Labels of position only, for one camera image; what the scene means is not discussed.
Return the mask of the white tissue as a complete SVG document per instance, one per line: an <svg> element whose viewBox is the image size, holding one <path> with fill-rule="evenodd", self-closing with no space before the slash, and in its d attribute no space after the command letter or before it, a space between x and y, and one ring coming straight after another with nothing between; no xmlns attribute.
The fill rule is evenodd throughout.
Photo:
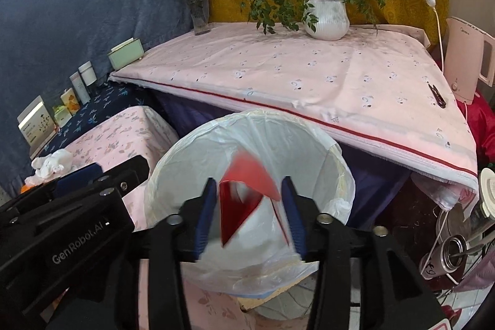
<svg viewBox="0 0 495 330"><path fill-rule="evenodd" d="M27 177L24 184L34 187L71 173L75 170L76 165L71 152L66 149L59 149L48 156L33 159L31 167L34 174Z"/></svg>

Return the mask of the white-lined trash bin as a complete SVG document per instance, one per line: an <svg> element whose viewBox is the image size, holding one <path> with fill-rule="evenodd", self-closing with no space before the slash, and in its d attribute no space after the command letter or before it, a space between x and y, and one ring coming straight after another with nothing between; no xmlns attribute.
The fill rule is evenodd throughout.
<svg viewBox="0 0 495 330"><path fill-rule="evenodd" d="M315 272L296 254L282 182L320 211L346 222L356 193L340 146L319 126L275 110L247 110L207 122L157 163L144 196L154 226L217 184L217 206L200 258L185 263L189 283L236 297L264 297Z"/></svg>

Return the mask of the pink floral tablecloth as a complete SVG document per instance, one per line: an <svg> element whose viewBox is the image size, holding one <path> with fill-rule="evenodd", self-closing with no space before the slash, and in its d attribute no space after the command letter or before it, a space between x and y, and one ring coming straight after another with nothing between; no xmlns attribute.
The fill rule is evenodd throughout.
<svg viewBox="0 0 495 330"><path fill-rule="evenodd" d="M105 120L55 149L73 156L73 165L85 167L92 162L108 170L141 155L153 169L179 137L157 112L147 106L133 106ZM256 319L240 308L236 297L204 291L184 283L185 298L193 329L254 329Z"/></svg>

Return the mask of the white open gift box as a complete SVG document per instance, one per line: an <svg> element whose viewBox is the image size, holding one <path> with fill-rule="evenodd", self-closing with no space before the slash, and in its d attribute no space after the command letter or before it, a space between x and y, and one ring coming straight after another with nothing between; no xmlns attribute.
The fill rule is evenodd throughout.
<svg viewBox="0 0 495 330"><path fill-rule="evenodd" d="M29 157L36 158L56 134L56 125L41 96L37 96L18 116L18 128L29 146Z"/></svg>

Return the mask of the green small packet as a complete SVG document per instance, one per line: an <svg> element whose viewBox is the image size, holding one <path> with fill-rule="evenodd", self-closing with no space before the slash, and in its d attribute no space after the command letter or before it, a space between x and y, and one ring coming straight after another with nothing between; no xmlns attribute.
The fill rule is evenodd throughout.
<svg viewBox="0 0 495 330"><path fill-rule="evenodd" d="M63 128L72 118L70 110L65 105L58 105L53 108L54 121L59 128Z"/></svg>

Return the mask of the navy floral cloth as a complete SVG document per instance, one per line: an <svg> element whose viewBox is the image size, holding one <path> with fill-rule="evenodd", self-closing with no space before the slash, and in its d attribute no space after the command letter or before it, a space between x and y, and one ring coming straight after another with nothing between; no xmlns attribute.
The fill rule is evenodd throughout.
<svg viewBox="0 0 495 330"><path fill-rule="evenodd" d="M46 156L60 148L65 148L119 112L137 105L146 105L146 96L136 86L104 84L99 93L83 105L58 131L39 156Z"/></svg>

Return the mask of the orange patterned small box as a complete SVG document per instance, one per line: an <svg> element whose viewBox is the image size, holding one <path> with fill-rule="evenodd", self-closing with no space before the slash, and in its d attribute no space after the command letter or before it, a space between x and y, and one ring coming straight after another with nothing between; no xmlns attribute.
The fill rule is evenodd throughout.
<svg viewBox="0 0 495 330"><path fill-rule="evenodd" d="M80 103L72 88L66 89L60 99L72 116L80 110Z"/></svg>

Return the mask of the tall white bottle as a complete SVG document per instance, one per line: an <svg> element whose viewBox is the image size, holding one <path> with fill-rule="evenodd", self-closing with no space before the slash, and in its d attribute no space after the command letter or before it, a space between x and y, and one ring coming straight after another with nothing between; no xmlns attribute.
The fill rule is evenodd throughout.
<svg viewBox="0 0 495 330"><path fill-rule="evenodd" d="M86 86L78 72L75 72L70 76L70 80L72 83L73 88L75 89L75 93L77 94L80 102L85 105L87 104L90 100L91 97L89 96L89 93L86 89Z"/></svg>

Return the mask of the white jar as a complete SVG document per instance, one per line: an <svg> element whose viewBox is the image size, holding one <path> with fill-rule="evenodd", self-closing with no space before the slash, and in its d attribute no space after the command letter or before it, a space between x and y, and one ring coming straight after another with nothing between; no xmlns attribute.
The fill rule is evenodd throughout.
<svg viewBox="0 0 495 330"><path fill-rule="evenodd" d="M90 87L97 82L97 75L95 73L95 70L93 69L91 61L87 61L86 63L82 64L78 68L78 70L86 87Z"/></svg>

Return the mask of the green tissue box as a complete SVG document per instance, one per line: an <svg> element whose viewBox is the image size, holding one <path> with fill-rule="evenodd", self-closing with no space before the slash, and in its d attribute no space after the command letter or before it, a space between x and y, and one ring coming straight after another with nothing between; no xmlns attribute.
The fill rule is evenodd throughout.
<svg viewBox="0 0 495 330"><path fill-rule="evenodd" d="M114 70L121 70L123 67L143 58L143 56L144 48L139 38L129 38L113 47L108 53L108 58Z"/></svg>

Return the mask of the blue grey blanket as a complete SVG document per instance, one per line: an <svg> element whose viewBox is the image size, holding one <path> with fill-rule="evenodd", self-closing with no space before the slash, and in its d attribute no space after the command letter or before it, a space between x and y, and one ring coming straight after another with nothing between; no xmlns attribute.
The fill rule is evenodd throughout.
<svg viewBox="0 0 495 330"><path fill-rule="evenodd" d="M71 75L91 63L98 79L111 48L145 49L191 30L185 0L1 0L1 186L15 196L30 174L17 118L37 97L55 105Z"/></svg>

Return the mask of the pink dotted bed cover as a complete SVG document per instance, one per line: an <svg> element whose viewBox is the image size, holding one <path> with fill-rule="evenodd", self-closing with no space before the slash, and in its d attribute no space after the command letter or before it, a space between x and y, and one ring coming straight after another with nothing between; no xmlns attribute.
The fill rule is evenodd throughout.
<svg viewBox="0 0 495 330"><path fill-rule="evenodd" d="M418 29L353 27L340 40L324 41L217 24L160 44L111 77L230 111L287 112L338 142L476 189L476 143L420 36Z"/></svg>

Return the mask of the black hair clip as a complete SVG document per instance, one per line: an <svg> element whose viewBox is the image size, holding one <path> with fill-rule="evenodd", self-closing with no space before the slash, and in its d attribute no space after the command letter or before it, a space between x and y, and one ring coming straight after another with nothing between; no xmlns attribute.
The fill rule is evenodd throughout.
<svg viewBox="0 0 495 330"><path fill-rule="evenodd" d="M435 103L442 109L446 108L446 101L440 94L439 90L433 84L427 83L427 85L435 98Z"/></svg>

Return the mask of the red cloth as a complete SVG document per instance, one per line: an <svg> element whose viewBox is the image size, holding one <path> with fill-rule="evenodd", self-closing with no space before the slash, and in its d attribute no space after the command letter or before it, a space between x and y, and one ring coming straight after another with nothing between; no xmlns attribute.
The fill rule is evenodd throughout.
<svg viewBox="0 0 495 330"><path fill-rule="evenodd" d="M474 96L470 105L457 101L476 142L478 166L494 164L495 157L495 119L494 112L482 96Z"/></svg>

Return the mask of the pink electric kettle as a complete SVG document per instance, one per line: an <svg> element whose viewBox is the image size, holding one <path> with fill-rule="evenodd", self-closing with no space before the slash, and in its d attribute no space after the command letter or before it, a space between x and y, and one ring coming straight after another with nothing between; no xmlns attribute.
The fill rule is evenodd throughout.
<svg viewBox="0 0 495 330"><path fill-rule="evenodd" d="M447 19L444 76L455 98L470 105L479 81L494 82L494 36L457 17Z"/></svg>

